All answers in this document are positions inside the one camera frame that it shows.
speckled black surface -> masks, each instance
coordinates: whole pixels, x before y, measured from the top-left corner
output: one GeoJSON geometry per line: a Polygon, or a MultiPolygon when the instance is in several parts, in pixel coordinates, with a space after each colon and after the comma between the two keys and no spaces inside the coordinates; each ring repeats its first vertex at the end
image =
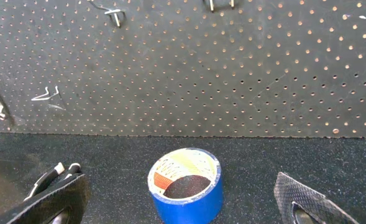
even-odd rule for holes
{"type": "Polygon", "coordinates": [[[366,223],[366,139],[151,138],[0,134],[0,213],[61,161],[79,162],[92,197],[83,223],[160,223],[147,174],[162,155],[198,147],[221,162],[224,205],[214,223],[281,223],[279,171],[366,223]]]}

tape roll hole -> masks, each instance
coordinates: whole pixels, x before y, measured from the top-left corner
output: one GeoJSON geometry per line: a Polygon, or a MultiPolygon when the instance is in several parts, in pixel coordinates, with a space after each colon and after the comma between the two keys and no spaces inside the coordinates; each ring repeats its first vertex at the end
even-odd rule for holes
{"type": "Polygon", "coordinates": [[[154,165],[150,190],[172,200],[193,198],[214,184],[217,165],[218,161],[203,151],[173,151],[154,165]]]}

perforated board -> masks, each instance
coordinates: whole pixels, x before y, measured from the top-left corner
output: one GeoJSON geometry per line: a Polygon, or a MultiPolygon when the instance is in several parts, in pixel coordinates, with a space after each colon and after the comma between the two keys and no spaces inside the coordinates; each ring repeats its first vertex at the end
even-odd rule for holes
{"type": "Polygon", "coordinates": [[[366,137],[366,1],[95,3],[0,0],[0,132],[366,137]]]}

blue painter's tape roll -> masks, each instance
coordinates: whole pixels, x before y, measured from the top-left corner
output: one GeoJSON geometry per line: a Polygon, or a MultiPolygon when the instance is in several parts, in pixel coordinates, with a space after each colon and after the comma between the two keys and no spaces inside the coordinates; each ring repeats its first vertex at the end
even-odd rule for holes
{"type": "Polygon", "coordinates": [[[219,161],[210,152],[184,148],[164,155],[151,168],[149,190],[161,219],[166,223],[209,223],[222,207],[222,178],[219,161]],[[199,175],[210,184],[186,198],[164,195],[174,181],[188,175],[199,175]]]}

pegboard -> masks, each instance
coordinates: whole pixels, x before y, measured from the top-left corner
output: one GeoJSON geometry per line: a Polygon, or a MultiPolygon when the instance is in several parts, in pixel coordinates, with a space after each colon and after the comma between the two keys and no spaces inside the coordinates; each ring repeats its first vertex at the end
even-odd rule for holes
{"type": "Polygon", "coordinates": [[[366,1],[95,3],[0,0],[0,132],[366,137],[366,1]]]}

